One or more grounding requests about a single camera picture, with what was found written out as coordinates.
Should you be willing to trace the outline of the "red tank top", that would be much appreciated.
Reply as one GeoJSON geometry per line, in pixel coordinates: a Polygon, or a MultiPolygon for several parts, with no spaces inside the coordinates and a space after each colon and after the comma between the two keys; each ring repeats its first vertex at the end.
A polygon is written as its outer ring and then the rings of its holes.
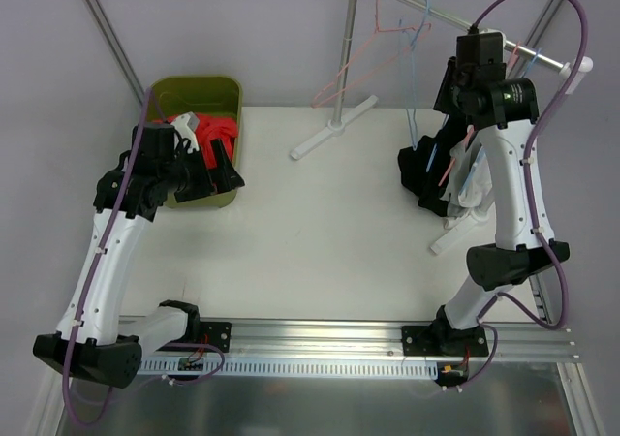
{"type": "MultiPolygon", "coordinates": [[[[236,121],[230,117],[212,116],[204,113],[195,113],[195,115],[199,119],[196,136],[207,168],[212,170],[216,166],[210,145],[212,140],[221,139],[229,158],[232,160],[234,143],[238,137],[238,126],[236,121]]],[[[168,122],[176,116],[177,115],[169,116],[168,122]]]]}

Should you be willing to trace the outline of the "light blue wire hanger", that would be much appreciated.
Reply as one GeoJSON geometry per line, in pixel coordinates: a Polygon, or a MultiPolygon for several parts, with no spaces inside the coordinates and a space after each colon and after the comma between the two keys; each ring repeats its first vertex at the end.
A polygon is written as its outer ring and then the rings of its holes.
{"type": "Polygon", "coordinates": [[[403,107],[408,123],[411,146],[414,151],[419,145],[419,128],[417,123],[417,73],[416,73],[416,48],[422,38],[423,31],[428,32],[432,24],[427,22],[430,13],[430,2],[424,1],[424,11],[418,26],[406,28],[403,19],[398,22],[399,36],[398,66],[401,69],[401,93],[403,94],[403,107]]]}

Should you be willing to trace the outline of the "black tank top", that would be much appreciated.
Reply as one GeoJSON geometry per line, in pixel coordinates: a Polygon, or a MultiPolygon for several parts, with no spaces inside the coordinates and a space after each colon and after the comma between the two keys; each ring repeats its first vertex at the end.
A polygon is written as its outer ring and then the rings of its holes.
{"type": "Polygon", "coordinates": [[[447,184],[440,184],[440,180],[450,164],[450,151],[465,138],[466,132],[465,117],[452,115],[434,137],[424,135],[416,151],[409,146],[400,149],[397,155],[401,185],[418,198],[419,207],[439,217],[447,217],[449,209],[449,203],[441,199],[447,184]],[[430,173],[426,173],[426,163],[435,141],[439,148],[430,173]]]}

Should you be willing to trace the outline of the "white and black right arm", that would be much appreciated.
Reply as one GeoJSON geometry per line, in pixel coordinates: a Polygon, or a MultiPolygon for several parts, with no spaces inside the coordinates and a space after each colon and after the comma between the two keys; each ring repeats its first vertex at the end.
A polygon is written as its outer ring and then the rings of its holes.
{"type": "Polygon", "coordinates": [[[495,240],[468,250],[468,276],[433,322],[414,334],[424,355],[485,357],[481,318],[500,297],[530,276],[564,262],[568,243],[558,241],[543,205],[534,154],[539,117],[528,78],[508,79],[505,42],[498,31],[471,27],[456,40],[435,110],[464,117],[481,142],[496,209],[495,240]]]}

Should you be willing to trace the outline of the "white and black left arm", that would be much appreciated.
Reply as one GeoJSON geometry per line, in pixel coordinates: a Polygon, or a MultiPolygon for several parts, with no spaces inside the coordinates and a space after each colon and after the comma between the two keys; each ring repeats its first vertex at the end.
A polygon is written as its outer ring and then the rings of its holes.
{"type": "Polygon", "coordinates": [[[219,139],[210,169],[198,142],[198,117],[187,112],[132,132],[126,151],[97,184],[93,231],[74,295],[55,331],[36,337],[33,354],[59,373],[113,388],[134,380],[143,358],[173,343],[180,350],[202,338],[198,306],[161,302],[127,326],[119,324],[128,269],[136,248],[169,196],[191,202],[243,186],[219,139]]]}

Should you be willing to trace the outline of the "white garment on rack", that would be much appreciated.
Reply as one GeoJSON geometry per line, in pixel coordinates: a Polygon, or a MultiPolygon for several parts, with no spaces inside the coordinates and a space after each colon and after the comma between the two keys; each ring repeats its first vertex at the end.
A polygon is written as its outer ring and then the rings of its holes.
{"type": "Polygon", "coordinates": [[[494,193],[490,169],[479,139],[469,145],[457,145],[450,157],[455,164],[449,171],[447,185],[440,192],[440,202],[447,204],[444,217],[445,234],[437,239],[430,250],[435,255],[446,252],[460,242],[473,228],[483,226],[489,219],[494,193]]]}

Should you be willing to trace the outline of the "olive green plastic basket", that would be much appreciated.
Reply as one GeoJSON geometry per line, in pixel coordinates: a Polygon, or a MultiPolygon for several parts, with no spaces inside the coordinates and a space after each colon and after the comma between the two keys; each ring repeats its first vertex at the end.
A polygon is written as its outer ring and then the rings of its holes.
{"type": "Polygon", "coordinates": [[[156,102],[149,106],[147,119],[158,123],[161,116],[186,112],[230,117],[238,126],[232,164],[240,161],[242,131],[242,88],[227,76],[172,76],[161,78],[151,86],[156,102]]]}

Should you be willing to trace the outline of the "silver and white clothes rack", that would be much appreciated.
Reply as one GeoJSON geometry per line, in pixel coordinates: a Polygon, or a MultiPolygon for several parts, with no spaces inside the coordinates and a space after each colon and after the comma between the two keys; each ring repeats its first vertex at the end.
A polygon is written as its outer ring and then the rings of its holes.
{"type": "MultiPolygon", "coordinates": [[[[422,11],[421,0],[394,1],[422,11]]],[[[431,7],[430,16],[465,30],[469,36],[495,37],[502,43],[502,50],[513,50],[515,43],[509,41],[502,31],[481,28],[482,21],[506,1],[508,0],[496,0],[471,24],[431,7]]],[[[565,1],[570,3],[577,13],[580,42],[576,59],[572,63],[561,64],[542,56],[535,62],[556,71],[563,79],[563,83],[543,113],[532,121],[532,126],[528,130],[516,131],[514,127],[523,125],[524,122],[522,120],[509,121],[506,115],[494,120],[487,128],[483,128],[480,122],[473,125],[480,132],[480,140],[485,149],[492,178],[496,205],[496,245],[505,250],[515,251],[520,247],[527,249],[549,247],[554,239],[554,231],[544,212],[543,188],[540,182],[535,146],[538,135],[547,126],[552,115],[593,68],[592,59],[586,56],[589,26],[585,10],[578,0],[565,1]]],[[[353,37],[356,13],[357,0],[349,0],[341,63],[349,54],[349,45],[345,42],[345,38],[353,37]]],[[[521,45],[518,54],[531,60],[535,52],[521,45]]],[[[377,104],[378,98],[372,95],[347,113],[342,112],[342,102],[343,100],[335,104],[332,119],[319,133],[290,152],[292,159],[300,160],[327,140],[341,135],[350,123],[372,109],[377,104]]]]}

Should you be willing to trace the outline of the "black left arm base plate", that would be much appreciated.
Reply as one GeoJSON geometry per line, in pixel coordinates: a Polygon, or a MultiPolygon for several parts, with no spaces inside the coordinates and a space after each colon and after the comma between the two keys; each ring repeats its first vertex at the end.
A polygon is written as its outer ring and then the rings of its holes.
{"type": "Polygon", "coordinates": [[[200,343],[214,346],[226,354],[230,349],[232,329],[233,324],[230,322],[201,321],[197,338],[200,343]]]}

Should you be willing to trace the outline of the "aluminium frame rail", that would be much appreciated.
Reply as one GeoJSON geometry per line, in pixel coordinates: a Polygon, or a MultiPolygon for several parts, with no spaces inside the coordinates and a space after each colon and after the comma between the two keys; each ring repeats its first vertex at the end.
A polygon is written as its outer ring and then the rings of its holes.
{"type": "MultiPolygon", "coordinates": [[[[402,358],[400,322],[229,319],[229,355],[248,358],[402,358]]],[[[495,323],[495,359],[509,362],[578,362],[574,334],[531,323],[495,323]]]]}

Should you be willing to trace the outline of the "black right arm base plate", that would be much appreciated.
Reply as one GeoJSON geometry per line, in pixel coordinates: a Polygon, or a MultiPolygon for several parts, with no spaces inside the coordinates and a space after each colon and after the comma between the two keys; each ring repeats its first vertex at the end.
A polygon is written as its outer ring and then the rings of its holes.
{"type": "Polygon", "coordinates": [[[441,325],[406,325],[401,328],[401,343],[406,357],[464,357],[489,355],[482,327],[468,329],[443,328],[441,325]]]}

